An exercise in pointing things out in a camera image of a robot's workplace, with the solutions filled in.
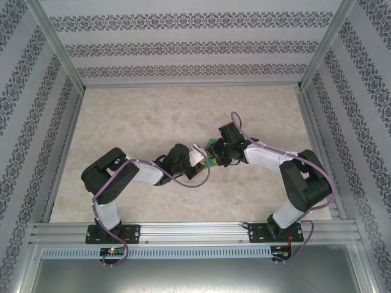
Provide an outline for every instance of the patterned wallpaper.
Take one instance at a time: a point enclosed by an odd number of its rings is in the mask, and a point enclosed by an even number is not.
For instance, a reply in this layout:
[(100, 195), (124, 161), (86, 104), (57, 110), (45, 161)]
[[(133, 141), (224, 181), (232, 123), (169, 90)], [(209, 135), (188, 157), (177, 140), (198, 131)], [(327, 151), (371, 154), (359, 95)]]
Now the patterned wallpaper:
[(349, 218), (391, 292), (391, 5), (357, 1), (307, 89)]
[(80, 99), (25, 3), (0, 4), (0, 292), (41, 222)]
[(298, 82), (341, 0), (72, 0), (42, 6), (88, 85)]

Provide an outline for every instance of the purple cable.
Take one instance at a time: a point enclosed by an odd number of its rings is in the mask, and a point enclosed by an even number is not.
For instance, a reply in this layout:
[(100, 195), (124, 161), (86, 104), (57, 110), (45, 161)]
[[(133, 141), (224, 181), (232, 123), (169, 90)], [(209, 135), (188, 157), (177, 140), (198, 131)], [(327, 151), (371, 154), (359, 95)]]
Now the purple cable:
[[(236, 123), (235, 121), (235, 118), (234, 116), (236, 116), (239, 120), (239, 125)], [(283, 151), (280, 151), (278, 150), (277, 148), (273, 148), (271, 146), (267, 146), (265, 144), (260, 144), (260, 143), (257, 143), (255, 142), (251, 137), (249, 137), (241, 128), (242, 128), (242, 119), (240, 118), (239, 114), (236, 113), (236, 112), (231, 112), (231, 119), (232, 119), (232, 122), (233, 124), (236, 126), (236, 128), (238, 128), (239, 132), (248, 140), (250, 141), (251, 143), (253, 143), (254, 145), (258, 146), (259, 148), (263, 148), (265, 150), (268, 150), (268, 151), (272, 151), (273, 153), (277, 153), (277, 154), (282, 154), (284, 156), (288, 156), (288, 157), (292, 157), (293, 159), (296, 159), (296, 160), (299, 160), (311, 167), (313, 167), (315, 170), (319, 171), (324, 177), (325, 179), (328, 181), (330, 187), (331, 187), (331, 198), (330, 200), (325, 203), (325, 204), (322, 204), (321, 206), (315, 206), (314, 208), (311, 208), (309, 209), (307, 212), (305, 212), (303, 215), (301, 215), (297, 221), (300, 221), (302, 218), (304, 218), (310, 211), (314, 211), (316, 209), (323, 209), (323, 208), (326, 208), (328, 207), (330, 204), (332, 204), (332, 202), (335, 200), (335, 196), (337, 194), (337, 189), (335, 188), (335, 185), (334, 183), (332, 182), (331, 178), (329, 177), (329, 175), (322, 169), (322, 168), (319, 168), (319, 166), (315, 165), (314, 163), (306, 160), (306, 159), (303, 159), (302, 157), (299, 157), (299, 156), (295, 156), (293, 154), (290, 154), (288, 152), (283, 152)], [(291, 261), (292, 259), (294, 259), (298, 254), (301, 253), (301, 251), (304, 249), (304, 247), (307, 245), (308, 241), (310, 240), (311, 236), (312, 236), (312, 233), (313, 233), (313, 230), (315, 228), (313, 222), (311, 220), (302, 220), (301, 221), (302, 223), (311, 223), (311, 226), (312, 226), (312, 229), (310, 231), (310, 234), (308, 235), (308, 237), (306, 238), (306, 240), (304, 241), (304, 243), (301, 245), (301, 247), (299, 248), (299, 250), (290, 258), (288, 259), (287, 261), (285, 262), (289, 262)]]
[[(122, 262), (126, 261), (126, 259), (128, 258), (128, 255), (129, 255), (129, 246), (128, 244), (126, 244), (126, 241), (122, 240), (121, 238), (119, 238), (118, 236), (114, 235), (113, 233), (110, 232), (110, 230), (108, 230), (102, 223), (102, 221), (99, 219), (99, 215), (98, 215), (98, 212), (97, 212), (97, 208), (95, 206), (95, 204), (97, 203), (97, 198), (104, 192), (104, 190), (110, 185), (110, 183), (112, 183), (112, 181), (115, 179), (115, 177), (117, 177), (117, 175), (122, 171), (123, 168), (125, 168), (126, 165), (132, 163), (132, 162), (140, 162), (140, 163), (143, 163), (145, 165), (149, 165), (149, 166), (152, 166), (160, 171), (162, 171), (165, 175), (167, 175), (171, 180), (175, 181), (176, 183), (178, 183), (179, 185), (183, 186), (183, 187), (187, 187), (187, 188), (197, 188), (197, 187), (200, 187), (202, 185), (204, 185), (208, 179), (209, 179), (209, 176), (210, 176), (210, 164), (209, 164), (209, 160), (207, 158), (206, 155), (204, 155), (204, 153), (194, 147), (194, 149), (196, 151), (198, 151), (204, 158), (204, 160), (206, 161), (206, 165), (208, 166), (208, 174), (206, 175), (205, 179), (200, 183), (200, 184), (197, 184), (197, 185), (187, 185), (185, 183), (182, 183), (178, 180), (176, 180), (171, 174), (167, 173), (166, 171), (164, 171), (162, 168), (160, 168), (159, 166), (157, 166), (155, 163), (152, 163), (152, 162), (149, 162), (149, 161), (145, 161), (145, 160), (138, 160), (138, 159), (129, 159), (127, 160), (125, 163), (123, 163), (117, 171), (115, 171), (115, 173), (110, 177), (110, 179), (102, 186), (102, 188), (97, 192), (97, 194), (95, 194), (93, 197), (92, 197), (92, 211), (93, 211), (93, 214), (95, 215), (95, 218), (97, 220), (97, 223), (102, 227), (103, 231), (108, 233), (111, 237), (113, 237), (114, 239), (118, 240), (120, 243), (123, 244), (125, 250), (126, 250), (126, 253), (124, 255), (124, 257), (122, 259), (120, 259), (119, 261), (117, 261), (115, 264), (110, 264), (109, 266), (110, 267), (115, 267), (119, 264), (121, 264)], [(105, 258), (107, 257), (107, 255), (104, 255), (103, 256), (103, 259), (102, 259), (102, 262), (103, 262), (103, 265), (106, 266), (107, 264), (104, 262)]]

